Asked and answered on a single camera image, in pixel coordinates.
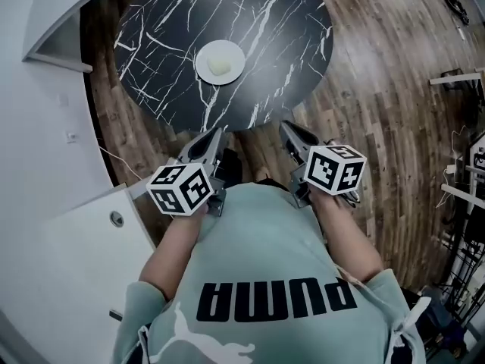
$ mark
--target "person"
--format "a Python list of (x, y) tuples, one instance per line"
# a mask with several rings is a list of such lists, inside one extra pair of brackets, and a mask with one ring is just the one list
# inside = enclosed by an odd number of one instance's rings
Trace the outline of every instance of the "person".
[(310, 186), (297, 209), (284, 189), (236, 185), (221, 217), (171, 222), (127, 288), (114, 364), (425, 362), (419, 305), (345, 202)]

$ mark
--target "black marble table top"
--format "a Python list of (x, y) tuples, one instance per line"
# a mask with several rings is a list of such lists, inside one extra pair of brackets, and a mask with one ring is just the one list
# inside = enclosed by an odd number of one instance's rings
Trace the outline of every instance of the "black marble table top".
[[(194, 68), (217, 39), (246, 55), (242, 75), (223, 86)], [(322, 0), (133, 0), (114, 44), (125, 90), (175, 131), (244, 130), (281, 117), (320, 82), (332, 48)]]

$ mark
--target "wooden floor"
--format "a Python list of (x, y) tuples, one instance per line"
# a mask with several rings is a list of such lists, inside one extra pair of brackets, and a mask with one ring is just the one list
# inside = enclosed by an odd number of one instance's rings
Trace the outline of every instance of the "wooden floor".
[[(94, 0), (82, 10), (83, 54), (93, 65), (92, 94), (105, 145), (140, 176), (149, 176), (190, 139), (174, 134), (141, 111), (122, 89), (113, 44), (120, 14), (130, 0)], [(441, 72), (485, 66), (485, 28), (456, 29), (443, 0), (324, 0), (333, 20), (330, 66), (317, 89), (292, 115), (321, 139), (337, 137), (368, 157), (363, 203), (354, 216), (405, 287), (440, 276), (446, 254), (437, 239), (448, 209), (435, 209), (443, 169), (453, 163), (451, 135), (465, 123), (458, 93), (429, 86)], [(462, 0), (477, 23), (476, 8)], [(244, 181), (265, 166), (286, 184), (294, 164), (282, 150), (274, 122), (230, 134), (243, 162)], [(466, 142), (455, 136), (455, 151)], [(137, 178), (113, 158), (120, 182)], [(152, 202), (137, 202), (152, 236), (167, 225)]]

